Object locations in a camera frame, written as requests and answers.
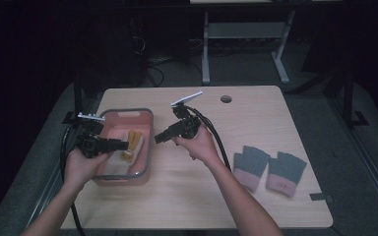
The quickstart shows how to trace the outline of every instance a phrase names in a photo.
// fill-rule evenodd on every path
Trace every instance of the person's right hand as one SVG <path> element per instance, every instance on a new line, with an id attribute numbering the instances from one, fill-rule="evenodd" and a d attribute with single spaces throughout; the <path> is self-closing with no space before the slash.
<path id="1" fill-rule="evenodd" d="M 97 168 L 111 156 L 112 153 L 101 153 L 93 158 L 86 158 L 82 152 L 75 147 L 67 156 L 64 171 L 64 185 L 79 193 L 84 188 L 85 184 L 94 177 Z"/>
<path id="2" fill-rule="evenodd" d="M 208 131 L 207 126 L 203 122 L 201 122 L 198 133 L 193 139 L 187 140 L 181 137 L 173 137 L 171 139 L 177 145 L 186 148 L 192 159 L 200 159 L 208 167 L 216 161 L 220 161 L 213 135 Z"/>

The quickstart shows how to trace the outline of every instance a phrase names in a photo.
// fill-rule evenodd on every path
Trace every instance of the gray carpet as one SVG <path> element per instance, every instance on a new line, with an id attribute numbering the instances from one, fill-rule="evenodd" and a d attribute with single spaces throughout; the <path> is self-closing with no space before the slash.
<path id="1" fill-rule="evenodd" d="M 301 72 L 308 45 L 289 44 L 283 55 L 291 83 L 279 81 L 270 51 L 275 44 L 258 48 L 238 48 L 226 57 L 211 57 L 210 86 L 258 86 L 275 85 L 282 90 L 296 88 L 315 75 Z M 156 68 L 164 72 L 162 87 L 189 87 L 201 85 L 200 56 L 191 61 L 163 63 Z M 156 80 L 157 71 L 152 70 Z M 328 229 L 284 229 L 285 235 L 378 235 L 378 192 L 353 145 L 349 130 L 336 110 L 340 98 L 330 100 L 323 96 L 325 83 L 309 89 L 301 95 L 286 95 L 285 100 L 300 138 L 303 141 L 321 189 L 332 198 L 328 202 L 334 225 Z M 143 87 L 151 87 L 146 81 Z M 95 111 L 97 99 L 86 99 L 87 110 Z M 66 88 L 43 126 L 41 133 L 0 206 L 0 235 L 17 235 L 28 224 L 36 203 L 42 197 L 48 183 L 59 185 L 59 180 L 49 181 L 57 169 L 59 147 L 66 125 L 61 122 L 68 111 L 73 110 L 72 86 Z M 378 111 L 364 89 L 355 86 L 354 108 L 363 113 L 370 126 L 356 127 L 367 151 L 378 165 Z M 184 231 L 135 231 L 135 230 L 86 230 L 87 235 L 188 235 Z M 60 235 L 78 235 L 76 230 L 62 230 Z M 238 235 L 235 230 L 208 232 L 209 236 Z"/>

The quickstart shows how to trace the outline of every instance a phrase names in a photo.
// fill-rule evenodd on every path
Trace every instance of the table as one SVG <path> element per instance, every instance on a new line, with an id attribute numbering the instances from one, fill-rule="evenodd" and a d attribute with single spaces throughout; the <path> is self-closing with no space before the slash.
<path id="1" fill-rule="evenodd" d="M 341 0 L 312 0 L 311 2 L 341 1 Z M 191 0 L 191 4 L 218 4 L 218 3 L 269 3 L 271 0 Z M 209 38 L 279 38 L 280 44 L 273 51 L 272 60 L 278 71 L 281 82 L 290 82 L 282 54 L 289 36 L 290 28 L 295 15 L 292 9 L 288 13 L 285 22 L 272 23 L 210 23 L 208 12 L 205 13 L 204 20 L 204 48 L 202 55 L 202 83 L 207 85 L 211 81 L 209 58 L 208 58 L 208 39 Z"/>
<path id="2" fill-rule="evenodd" d="M 265 188 L 267 168 L 253 196 L 282 228 L 330 227 L 333 218 L 278 87 L 113 88 L 105 92 L 97 114 L 117 108 L 146 107 L 154 112 L 154 133 L 163 132 L 177 118 L 170 102 L 202 90 L 188 103 L 216 127 L 229 163 L 243 146 L 276 157 L 278 151 L 306 162 L 292 199 Z M 223 95 L 231 103 L 221 102 Z M 234 221 L 208 168 L 193 161 L 186 149 L 173 142 L 153 142 L 151 177 L 142 186 L 99 186 L 90 181 L 75 204 L 84 228 L 108 229 L 230 229 Z M 71 213 L 62 228 L 75 228 Z"/>

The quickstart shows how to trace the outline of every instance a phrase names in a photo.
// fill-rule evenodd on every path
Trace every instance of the wooden table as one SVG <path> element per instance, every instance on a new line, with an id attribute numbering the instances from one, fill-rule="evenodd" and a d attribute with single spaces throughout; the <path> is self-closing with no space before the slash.
<path id="1" fill-rule="evenodd" d="M 215 125 L 229 163 L 243 146 L 272 157 L 278 151 L 306 162 L 292 199 L 265 188 L 268 167 L 253 196 L 282 228 L 330 227 L 333 218 L 325 201 L 312 201 L 321 193 L 314 171 L 296 131 L 284 97 L 277 87 L 120 88 L 105 92 L 97 114 L 107 109 L 149 108 L 154 112 L 154 133 L 163 132 L 177 118 L 170 102 L 202 90 L 188 103 Z M 223 95 L 231 103 L 221 102 Z M 142 186 L 99 186 L 90 181 L 75 204 L 84 228 L 110 229 L 227 229 L 234 221 L 208 168 L 193 161 L 186 149 L 173 142 L 153 141 L 151 176 Z M 75 228 L 69 213 L 62 228 Z"/>

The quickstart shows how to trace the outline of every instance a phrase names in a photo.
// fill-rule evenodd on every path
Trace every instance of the translucent container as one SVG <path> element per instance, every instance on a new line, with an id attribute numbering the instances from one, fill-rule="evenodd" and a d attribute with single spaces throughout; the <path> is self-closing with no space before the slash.
<path id="1" fill-rule="evenodd" d="M 154 115 L 150 109 L 110 109 L 102 112 L 101 138 L 123 140 L 130 130 L 140 132 L 144 137 L 140 151 L 132 163 L 121 159 L 121 151 L 116 151 L 103 163 L 94 181 L 99 185 L 143 185 L 150 177 L 150 156 L 153 136 Z"/>

